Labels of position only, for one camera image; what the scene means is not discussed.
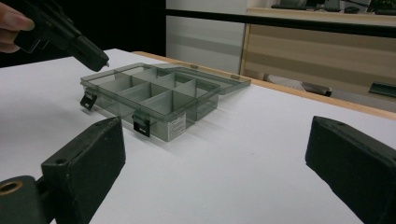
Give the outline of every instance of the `white wall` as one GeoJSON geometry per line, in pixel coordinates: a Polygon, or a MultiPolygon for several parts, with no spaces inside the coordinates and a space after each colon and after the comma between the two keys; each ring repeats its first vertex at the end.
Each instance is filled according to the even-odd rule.
{"type": "MultiPolygon", "coordinates": [[[[245,14],[247,0],[167,0],[170,9],[245,14]]],[[[166,56],[239,72],[245,25],[225,21],[167,17],[166,56]]]]}

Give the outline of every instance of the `table surface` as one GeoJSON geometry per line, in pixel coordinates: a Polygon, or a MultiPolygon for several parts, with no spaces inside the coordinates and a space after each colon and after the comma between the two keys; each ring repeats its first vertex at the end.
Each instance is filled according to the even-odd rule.
{"type": "MultiPolygon", "coordinates": [[[[110,67],[163,63],[106,51],[110,67]]],[[[0,69],[0,180],[40,164],[107,114],[79,105],[74,58],[0,69]]],[[[258,85],[169,143],[123,129],[127,161],[91,223],[361,223],[305,165],[311,121],[345,122],[396,148],[396,121],[258,85]]]]}

